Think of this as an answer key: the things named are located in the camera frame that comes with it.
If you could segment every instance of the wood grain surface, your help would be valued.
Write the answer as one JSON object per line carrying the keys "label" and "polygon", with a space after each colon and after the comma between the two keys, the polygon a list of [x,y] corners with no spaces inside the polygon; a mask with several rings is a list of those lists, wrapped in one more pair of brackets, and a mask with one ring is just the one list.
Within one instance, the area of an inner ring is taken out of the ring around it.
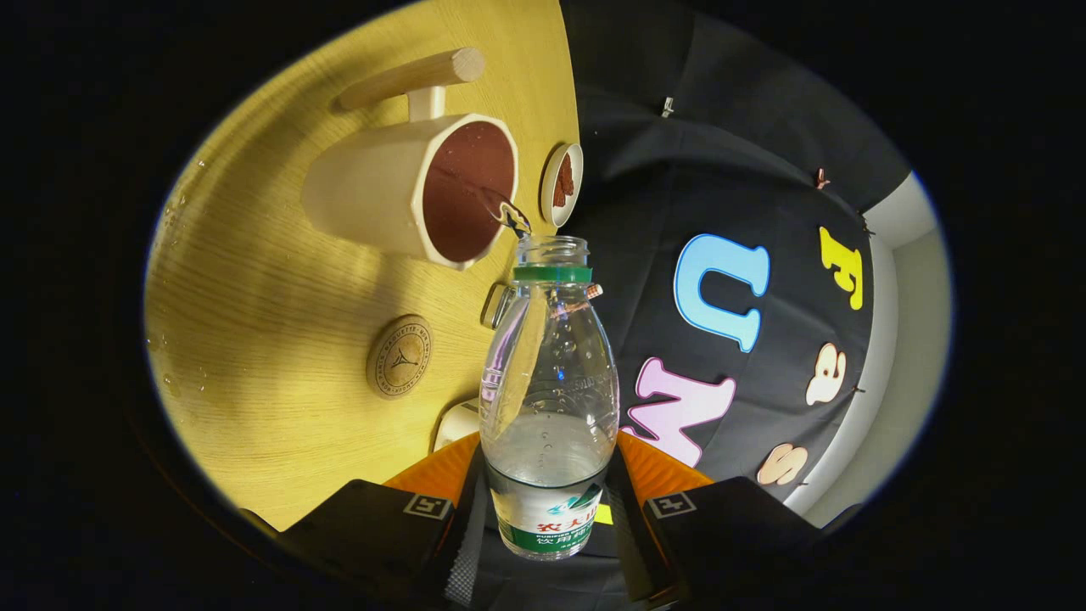
{"label": "wood grain surface", "polygon": [[[507,123],[520,150],[514,202],[553,233],[536,203],[543,166],[579,140],[556,0],[430,0],[349,31],[230,112],[166,199],[144,311],[163,405],[209,479],[280,531],[349,480],[384,482],[424,458],[441,410],[478,393],[492,338],[479,316],[516,238],[457,271],[318,232],[300,204],[321,150],[407,117],[402,96],[338,109],[348,86],[459,47],[480,49],[487,67],[450,88],[447,113]],[[434,354],[409,397],[386,402],[366,384],[366,355],[404,315],[430,322]]]}

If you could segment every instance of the brown powder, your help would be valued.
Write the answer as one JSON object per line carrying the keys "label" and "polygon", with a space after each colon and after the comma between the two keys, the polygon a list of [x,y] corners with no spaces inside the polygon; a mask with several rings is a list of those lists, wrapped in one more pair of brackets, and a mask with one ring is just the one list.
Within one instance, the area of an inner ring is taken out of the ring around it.
{"label": "brown powder", "polygon": [[558,166],[558,178],[554,182],[554,206],[566,205],[566,195],[573,194],[573,167],[569,163],[569,153],[561,157]]}

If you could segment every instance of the round coaster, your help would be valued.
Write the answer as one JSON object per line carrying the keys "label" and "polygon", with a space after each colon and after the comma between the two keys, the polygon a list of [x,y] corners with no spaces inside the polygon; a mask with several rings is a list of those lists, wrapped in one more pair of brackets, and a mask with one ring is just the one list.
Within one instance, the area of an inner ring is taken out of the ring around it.
{"label": "round coaster", "polygon": [[422,317],[401,317],[384,328],[369,349],[366,379],[382,399],[399,399],[422,380],[432,354],[433,333]]}

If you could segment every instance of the small bowl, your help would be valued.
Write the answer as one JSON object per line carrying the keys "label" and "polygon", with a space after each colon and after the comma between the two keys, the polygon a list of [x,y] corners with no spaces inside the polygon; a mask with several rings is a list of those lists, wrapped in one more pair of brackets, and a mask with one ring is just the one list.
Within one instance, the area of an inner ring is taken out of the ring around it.
{"label": "small bowl", "polygon": [[[561,167],[561,160],[569,154],[569,168],[573,173],[573,194],[566,195],[566,205],[554,205],[554,189],[558,182],[558,168]],[[560,227],[569,220],[569,215],[573,212],[573,204],[577,203],[577,195],[581,194],[581,176],[584,173],[584,153],[581,152],[581,144],[563,144],[555,149],[551,158],[546,162],[546,170],[543,173],[543,183],[540,187],[540,211],[547,222],[555,227]]]}

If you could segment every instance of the bottle label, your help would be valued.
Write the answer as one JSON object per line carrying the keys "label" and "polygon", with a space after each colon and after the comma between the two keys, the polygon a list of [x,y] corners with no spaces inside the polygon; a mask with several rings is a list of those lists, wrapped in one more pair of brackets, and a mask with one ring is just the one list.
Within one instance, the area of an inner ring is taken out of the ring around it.
{"label": "bottle label", "polygon": [[603,489],[594,480],[565,488],[538,488],[497,475],[491,494],[502,537],[536,553],[554,553],[589,538]]}

